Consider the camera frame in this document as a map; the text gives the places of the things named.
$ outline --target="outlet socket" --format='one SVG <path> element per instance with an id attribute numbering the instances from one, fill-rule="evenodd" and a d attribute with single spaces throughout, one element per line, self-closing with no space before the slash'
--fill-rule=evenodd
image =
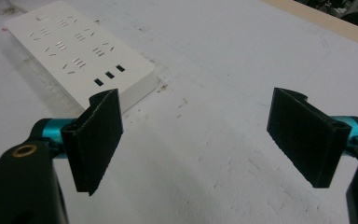
<path id="1" fill-rule="evenodd" d="M 91 95 L 118 89 L 124 112 L 157 86 L 151 62 L 64 2 L 5 26 L 83 108 Z"/>

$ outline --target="white table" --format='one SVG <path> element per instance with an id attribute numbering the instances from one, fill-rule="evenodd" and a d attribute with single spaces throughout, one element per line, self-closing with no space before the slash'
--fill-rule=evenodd
<path id="1" fill-rule="evenodd" d="M 358 162 L 343 157 L 330 189 L 313 189 L 266 129 L 274 87 L 307 94 L 328 115 L 358 116 L 357 42 L 256 0 L 66 2 L 161 79 L 124 113 L 95 195 L 77 193 L 68 162 L 55 161 L 71 223 L 349 222 L 345 192 Z M 39 119 L 76 116 L 5 30 L 18 15 L 0 15 L 0 155 Z"/>

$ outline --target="outlet slot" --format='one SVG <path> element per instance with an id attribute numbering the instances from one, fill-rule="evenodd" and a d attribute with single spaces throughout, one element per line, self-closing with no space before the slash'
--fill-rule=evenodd
<path id="1" fill-rule="evenodd" d="M 126 69 L 125 68 L 123 68 L 120 64 L 118 64 L 117 66 L 116 66 L 116 68 L 118 69 L 118 71 L 120 71 L 120 72 L 124 72 Z"/>
<path id="2" fill-rule="evenodd" d="M 98 86 L 102 86 L 103 85 L 103 82 L 100 80 L 100 79 L 95 79 L 94 80 L 95 83 L 97 83 Z"/>
<path id="3" fill-rule="evenodd" d="M 109 71 L 107 71 L 105 74 L 106 74 L 106 76 L 109 77 L 110 79 L 112 79 L 112 78 L 115 77 L 115 76 L 114 76 L 112 73 L 110 73 Z"/>

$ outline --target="black rubber pad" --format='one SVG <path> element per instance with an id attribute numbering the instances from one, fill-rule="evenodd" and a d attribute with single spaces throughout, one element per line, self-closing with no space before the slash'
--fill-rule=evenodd
<path id="1" fill-rule="evenodd" d="M 351 126 L 307 103 L 307 96 L 275 88 L 267 131 L 315 188 L 328 188 Z"/>
<path id="2" fill-rule="evenodd" d="M 105 91 L 90 98 L 90 107 L 73 123 L 62 128 L 76 189 L 93 194 L 123 134 L 118 91 Z"/>

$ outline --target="brass insert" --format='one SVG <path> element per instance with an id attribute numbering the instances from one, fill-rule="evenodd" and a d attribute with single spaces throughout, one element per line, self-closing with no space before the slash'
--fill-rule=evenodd
<path id="1" fill-rule="evenodd" d="M 36 152 L 36 150 L 37 150 L 36 145 L 25 145 L 25 146 L 16 148 L 13 151 L 12 155 L 13 155 L 13 157 L 16 157 L 16 158 L 26 157 L 26 156 L 29 156 L 29 155 L 33 154 L 34 152 Z"/>

